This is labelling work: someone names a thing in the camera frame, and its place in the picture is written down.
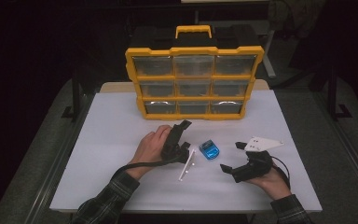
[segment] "shirt cuff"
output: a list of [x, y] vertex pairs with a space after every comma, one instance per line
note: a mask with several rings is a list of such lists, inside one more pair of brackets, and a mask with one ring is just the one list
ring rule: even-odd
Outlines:
[[271, 206], [281, 224], [311, 223], [308, 214], [295, 194], [273, 201]]
[[108, 187], [128, 200], [140, 183], [127, 172], [121, 172], [110, 180]]

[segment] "blue object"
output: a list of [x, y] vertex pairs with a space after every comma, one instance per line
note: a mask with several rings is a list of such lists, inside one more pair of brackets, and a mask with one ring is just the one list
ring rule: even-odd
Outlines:
[[208, 140], [200, 145], [200, 151], [208, 160], [213, 160], [219, 155], [219, 148], [212, 140]]

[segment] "white table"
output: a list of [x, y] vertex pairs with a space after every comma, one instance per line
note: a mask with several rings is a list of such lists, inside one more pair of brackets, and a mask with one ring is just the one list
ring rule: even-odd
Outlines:
[[[181, 120], [145, 120], [138, 111], [134, 92], [97, 93], [75, 148], [66, 166], [50, 208], [75, 212], [79, 205], [96, 196], [112, 174], [132, 157], [139, 141], [160, 124]], [[246, 154], [235, 142], [252, 136], [282, 140], [283, 147], [269, 151], [290, 169], [292, 192], [308, 212], [322, 211], [295, 143], [273, 91], [253, 91], [244, 119], [209, 121], [192, 119], [181, 142], [192, 147], [212, 139], [220, 155], [207, 161], [198, 151], [195, 166], [182, 182], [184, 165], [174, 163], [155, 168], [141, 179], [123, 212], [135, 213], [256, 213], [269, 211], [270, 198], [256, 186], [235, 183], [224, 174], [220, 163], [236, 168]]]

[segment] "black cable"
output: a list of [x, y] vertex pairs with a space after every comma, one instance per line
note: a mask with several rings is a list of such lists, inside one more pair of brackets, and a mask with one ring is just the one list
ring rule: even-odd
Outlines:
[[141, 166], [146, 166], [146, 167], [163, 166], [163, 165], [167, 165], [169, 163], [176, 162], [180, 158], [181, 158], [181, 156], [178, 156], [178, 157], [175, 157], [173, 159], [166, 160], [166, 161], [137, 162], [137, 163], [127, 164], [127, 165], [124, 165], [124, 166], [118, 168], [118, 170], [113, 174], [112, 178], [115, 177], [116, 175], [120, 174], [121, 172], [123, 172], [125, 170], [128, 170], [128, 169], [141, 167]]
[[290, 173], [289, 173], [289, 169], [287, 168], [286, 164], [284, 164], [283, 161], [281, 161], [280, 159], [278, 159], [278, 158], [276, 158], [276, 157], [271, 156], [271, 158], [273, 158], [273, 159], [279, 161], [279, 162], [284, 166], [284, 168], [286, 169], [287, 175], [286, 175], [286, 174], [284, 173], [284, 171], [283, 171], [281, 168], [279, 168], [278, 166], [272, 166], [276, 171], [278, 171], [278, 173], [280, 173], [281, 175], [287, 177], [287, 181], [285, 180], [285, 182], [286, 182], [287, 187], [289, 187], [289, 189], [290, 189]]

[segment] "organizer handle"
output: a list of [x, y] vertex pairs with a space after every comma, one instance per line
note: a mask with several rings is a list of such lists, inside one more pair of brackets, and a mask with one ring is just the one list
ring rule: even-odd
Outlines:
[[208, 32], [209, 38], [212, 38], [211, 26], [209, 25], [188, 25], [188, 26], [177, 26], [176, 35], [177, 39], [179, 33], [194, 33], [194, 32]]

